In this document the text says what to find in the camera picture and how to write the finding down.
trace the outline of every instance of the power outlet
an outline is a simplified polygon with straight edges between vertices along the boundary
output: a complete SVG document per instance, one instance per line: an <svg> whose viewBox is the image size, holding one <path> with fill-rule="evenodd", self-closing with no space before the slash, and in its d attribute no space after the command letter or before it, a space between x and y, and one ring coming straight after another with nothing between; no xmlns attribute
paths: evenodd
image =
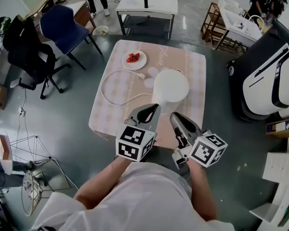
<svg viewBox="0 0 289 231"><path fill-rule="evenodd" d="M24 111L24 109L22 107L18 108L18 113L20 116L25 117L26 112Z"/></svg>

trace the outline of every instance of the white plate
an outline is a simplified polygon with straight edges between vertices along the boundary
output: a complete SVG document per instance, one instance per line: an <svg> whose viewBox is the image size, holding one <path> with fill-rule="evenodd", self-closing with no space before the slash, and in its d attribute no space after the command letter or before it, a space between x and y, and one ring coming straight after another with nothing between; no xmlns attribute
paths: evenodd
<svg viewBox="0 0 289 231"><path fill-rule="evenodd" d="M140 54L140 57L139 57L137 62L134 62L134 63L127 63L126 62L126 60L129 57L129 54L131 54L131 53L133 53L133 54L139 53ZM146 55L145 55L145 53L143 53L142 51L139 51L139 50L128 51L122 57L122 64L125 68L127 68L129 70L141 69L146 64Z"/></svg>

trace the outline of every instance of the black bottle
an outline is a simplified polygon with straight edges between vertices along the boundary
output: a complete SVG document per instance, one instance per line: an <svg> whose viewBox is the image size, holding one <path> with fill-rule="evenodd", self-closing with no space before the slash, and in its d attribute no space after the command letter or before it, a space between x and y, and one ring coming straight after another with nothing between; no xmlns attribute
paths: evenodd
<svg viewBox="0 0 289 231"><path fill-rule="evenodd" d="M148 0L144 0L144 1L145 1L145 2L144 2L144 6L145 6L144 8L145 8L145 9L149 8L149 7L148 7Z"/></svg>

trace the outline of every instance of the black office chair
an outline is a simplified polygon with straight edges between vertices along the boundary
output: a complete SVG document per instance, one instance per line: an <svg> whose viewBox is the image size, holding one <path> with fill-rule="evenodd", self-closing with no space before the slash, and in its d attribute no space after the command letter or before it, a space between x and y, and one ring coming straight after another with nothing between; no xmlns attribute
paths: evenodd
<svg viewBox="0 0 289 231"><path fill-rule="evenodd" d="M63 89L58 88L54 82L53 75L70 65L65 64L54 69L56 57L53 50L49 45L40 42L31 18L22 22L15 17L2 43L8 51L8 62L24 71L20 78L11 82L11 88L20 86L34 90L38 84L44 82L40 95L43 100L45 87L50 81L59 93L63 93Z"/></svg>

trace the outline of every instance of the checkered tablecloth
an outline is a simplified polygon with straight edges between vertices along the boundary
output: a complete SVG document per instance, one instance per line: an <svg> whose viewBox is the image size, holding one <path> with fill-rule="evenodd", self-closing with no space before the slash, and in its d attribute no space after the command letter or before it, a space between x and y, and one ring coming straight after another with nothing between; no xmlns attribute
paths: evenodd
<svg viewBox="0 0 289 231"><path fill-rule="evenodd" d="M135 49L143 51L147 56L145 66L136 71L145 74L146 80L139 80L137 75L127 71L116 72L104 82L104 95L113 103L123 103L137 94L152 93L154 78L160 71L167 68L178 69L186 75L190 90L177 111L202 127L206 91L205 56L164 45L120 40L114 46L102 80L113 71L124 69L122 56ZM138 106L151 103L152 96L141 96L123 106L112 106L100 93L101 83L95 96L89 127L97 133L116 136L119 126L129 117L130 112ZM177 147L178 141L172 130L169 115L159 117L156 132L158 137L155 145L170 149Z"/></svg>

